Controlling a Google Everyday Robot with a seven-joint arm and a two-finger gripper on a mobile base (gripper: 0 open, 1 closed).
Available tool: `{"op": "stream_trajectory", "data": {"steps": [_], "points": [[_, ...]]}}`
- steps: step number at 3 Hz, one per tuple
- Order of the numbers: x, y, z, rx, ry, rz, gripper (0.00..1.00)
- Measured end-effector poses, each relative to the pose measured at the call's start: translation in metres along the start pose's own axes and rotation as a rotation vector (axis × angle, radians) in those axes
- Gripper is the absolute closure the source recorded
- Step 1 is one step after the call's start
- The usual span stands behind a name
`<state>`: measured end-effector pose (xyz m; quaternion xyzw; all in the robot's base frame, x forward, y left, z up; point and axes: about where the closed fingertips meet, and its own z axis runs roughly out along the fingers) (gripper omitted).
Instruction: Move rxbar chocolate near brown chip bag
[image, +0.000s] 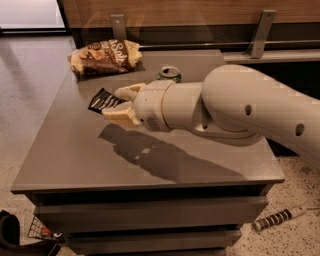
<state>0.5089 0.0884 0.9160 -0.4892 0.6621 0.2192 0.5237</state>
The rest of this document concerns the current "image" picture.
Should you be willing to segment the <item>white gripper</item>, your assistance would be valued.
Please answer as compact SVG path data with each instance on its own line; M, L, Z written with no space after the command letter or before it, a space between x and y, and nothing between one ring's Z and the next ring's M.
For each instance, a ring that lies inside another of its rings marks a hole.
M173 80L156 80L149 84L137 83L117 89L114 95L126 101L116 107L104 108L103 116L112 124L124 128L142 125L152 132L169 132L162 113L162 100Z

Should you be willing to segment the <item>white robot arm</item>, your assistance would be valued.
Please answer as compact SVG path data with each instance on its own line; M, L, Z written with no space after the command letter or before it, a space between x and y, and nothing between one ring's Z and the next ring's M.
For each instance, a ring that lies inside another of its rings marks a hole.
M118 89L103 116L128 128L187 130L232 146L271 139L320 165L320 102L252 68L223 65L204 81L156 80Z

